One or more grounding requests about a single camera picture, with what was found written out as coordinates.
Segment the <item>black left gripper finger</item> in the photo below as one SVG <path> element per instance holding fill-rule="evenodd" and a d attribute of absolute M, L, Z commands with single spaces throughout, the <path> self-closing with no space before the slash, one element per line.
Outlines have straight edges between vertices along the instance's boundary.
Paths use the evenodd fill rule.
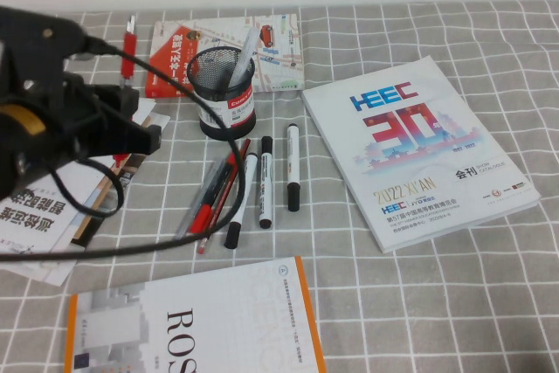
<path fill-rule="evenodd" d="M 93 90 L 101 102 L 128 120 L 138 110 L 140 93 L 131 86 L 93 85 Z"/>
<path fill-rule="evenodd" d="M 162 129 L 143 127 L 133 121 L 110 117 L 107 128 L 94 137 L 93 157 L 104 155 L 151 155 L 161 147 Z"/>

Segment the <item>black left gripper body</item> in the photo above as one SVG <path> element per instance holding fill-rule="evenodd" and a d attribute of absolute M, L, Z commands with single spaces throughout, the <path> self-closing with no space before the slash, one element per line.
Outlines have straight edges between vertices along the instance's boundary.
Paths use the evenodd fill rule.
<path fill-rule="evenodd" d="M 114 86 L 87 84 L 77 73 L 62 73 L 63 105 L 51 111 L 44 164 L 67 164 L 79 158 L 112 155 L 108 111 Z"/>

